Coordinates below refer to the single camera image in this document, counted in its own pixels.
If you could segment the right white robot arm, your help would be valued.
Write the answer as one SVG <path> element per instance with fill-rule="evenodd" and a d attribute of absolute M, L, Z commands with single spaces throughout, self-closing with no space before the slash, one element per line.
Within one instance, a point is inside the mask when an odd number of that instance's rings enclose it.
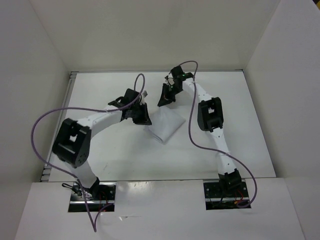
<path fill-rule="evenodd" d="M 223 196 L 229 197 L 239 188 L 242 178 L 230 157 L 230 151 L 225 140 L 222 101 L 219 97 L 211 96 L 193 79 L 187 78 L 191 75 L 185 73 L 181 78 L 166 76 L 158 106 L 161 107 L 175 102 L 176 95 L 182 91 L 193 97 L 192 106 L 197 105 L 198 127 L 215 143 L 215 151 L 218 155 L 219 191 Z"/>

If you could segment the aluminium table frame rail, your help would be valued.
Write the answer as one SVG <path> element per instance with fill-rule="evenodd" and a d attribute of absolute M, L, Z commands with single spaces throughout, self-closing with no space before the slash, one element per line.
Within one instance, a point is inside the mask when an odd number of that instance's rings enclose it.
<path fill-rule="evenodd" d="M 72 91 L 73 91 L 73 88 L 74 88 L 74 84 L 75 84 L 75 80 L 76 80 L 77 74 L 78 74 L 78 71 L 72 71 L 70 73 L 70 75 L 69 75 L 68 85 L 67 85 L 67 88 L 66 88 L 64 99 L 62 101 L 62 106 L 61 106 L 62 108 L 65 108 L 65 107 L 69 106 L 69 102 L 70 102 L 70 99 L 71 99 L 71 95 L 72 95 Z M 60 110 L 59 113 L 58 113 L 57 123 L 56 123 L 55 129 L 54 129 L 54 132 L 53 132 L 52 141 L 51 141 L 51 144 L 50 144 L 50 147 L 49 147 L 49 152 L 48 152 L 47 157 L 46 157 L 46 161 L 49 162 L 49 163 L 50 163 L 51 158 L 52 158 L 52 146 L 54 144 L 55 138 L 56 138 L 57 133 L 59 131 L 60 123 L 61 123 L 61 121 L 63 120 L 64 117 L 65 117 L 64 110 Z M 42 170 L 42 174 L 41 174 L 41 177 L 40 177 L 40 182 L 45 182 L 45 183 L 49 182 L 51 171 L 52 171 L 52 167 L 46 163 L 44 165 L 44 167 L 43 167 L 43 170 Z"/>

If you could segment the white skirt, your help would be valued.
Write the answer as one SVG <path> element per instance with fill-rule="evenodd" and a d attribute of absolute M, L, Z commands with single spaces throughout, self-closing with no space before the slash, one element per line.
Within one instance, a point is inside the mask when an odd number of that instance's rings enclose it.
<path fill-rule="evenodd" d="M 151 125 L 145 126 L 144 130 L 161 144 L 166 144 L 186 121 L 185 118 L 166 106 L 161 106 L 154 112 L 150 120 Z"/>

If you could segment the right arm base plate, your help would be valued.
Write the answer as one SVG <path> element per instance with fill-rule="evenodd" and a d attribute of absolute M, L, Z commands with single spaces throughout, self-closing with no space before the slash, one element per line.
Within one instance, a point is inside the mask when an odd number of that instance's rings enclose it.
<path fill-rule="evenodd" d="M 244 179 L 236 190 L 231 190 L 229 193 L 223 193 L 217 179 L 204 180 L 203 191 L 207 211 L 238 209 L 238 204 L 247 205 L 246 209 L 251 208 L 247 184 Z"/>

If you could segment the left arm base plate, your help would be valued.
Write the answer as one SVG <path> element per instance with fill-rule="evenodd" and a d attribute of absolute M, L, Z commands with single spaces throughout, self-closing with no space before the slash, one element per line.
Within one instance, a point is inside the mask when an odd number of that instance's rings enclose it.
<path fill-rule="evenodd" d="M 71 190 L 68 212 L 86 212 L 85 200 L 79 184 L 76 182 L 72 185 L 62 183 L 61 186 Z M 97 193 L 92 195 L 85 191 L 88 209 L 96 213 L 101 209 L 102 212 L 113 212 L 115 210 L 116 186 L 115 182 L 101 182 Z"/>

